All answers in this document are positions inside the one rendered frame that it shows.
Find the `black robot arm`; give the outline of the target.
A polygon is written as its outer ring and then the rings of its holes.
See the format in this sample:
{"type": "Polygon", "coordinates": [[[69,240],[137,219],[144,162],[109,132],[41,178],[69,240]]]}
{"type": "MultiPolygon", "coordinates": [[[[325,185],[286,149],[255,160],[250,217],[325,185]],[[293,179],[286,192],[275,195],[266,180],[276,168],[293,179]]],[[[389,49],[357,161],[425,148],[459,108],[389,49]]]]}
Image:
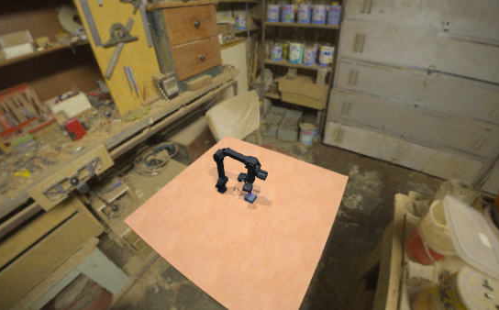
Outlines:
{"type": "Polygon", "coordinates": [[[225,175],[224,162],[223,162],[223,160],[226,156],[229,156],[230,158],[232,158],[234,160],[237,160],[237,161],[244,163],[245,168],[248,169],[247,173],[241,172],[238,175],[239,182],[246,183],[246,181],[247,181],[246,175],[248,175],[250,177],[253,177],[256,175],[257,178],[259,178],[263,181],[266,180],[266,178],[268,176],[268,172],[261,169],[261,164],[256,157],[245,156],[241,153],[238,153],[238,152],[232,150],[231,148],[218,149],[213,154],[213,159],[216,162],[217,173],[218,173],[218,179],[217,179],[217,183],[215,185],[218,192],[223,194],[227,190],[226,183],[228,181],[228,177],[225,175]]]}

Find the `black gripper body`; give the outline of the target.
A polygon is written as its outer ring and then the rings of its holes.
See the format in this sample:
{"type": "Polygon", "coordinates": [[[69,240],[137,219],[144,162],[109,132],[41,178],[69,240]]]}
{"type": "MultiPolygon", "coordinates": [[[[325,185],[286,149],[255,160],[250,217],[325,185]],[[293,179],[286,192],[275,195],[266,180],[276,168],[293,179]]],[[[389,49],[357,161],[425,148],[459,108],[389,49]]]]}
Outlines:
{"type": "Polygon", "coordinates": [[[246,177],[247,177],[247,183],[243,185],[243,188],[242,188],[243,192],[251,193],[251,191],[252,191],[252,184],[254,183],[255,176],[250,177],[250,176],[246,175],[246,177]]]}

